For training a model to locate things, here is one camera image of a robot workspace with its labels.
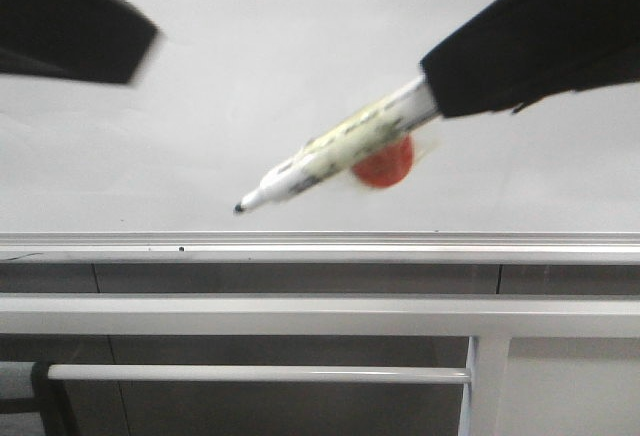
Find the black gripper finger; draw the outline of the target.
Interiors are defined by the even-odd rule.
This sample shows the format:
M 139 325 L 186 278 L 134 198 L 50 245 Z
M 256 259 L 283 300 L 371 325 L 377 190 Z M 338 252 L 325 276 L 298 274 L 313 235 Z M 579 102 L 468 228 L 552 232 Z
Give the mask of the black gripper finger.
M 495 0 L 421 60 L 446 117 L 639 79 L 639 0 Z
M 127 84 L 157 35 L 126 0 L 1 0 L 1 71 Z

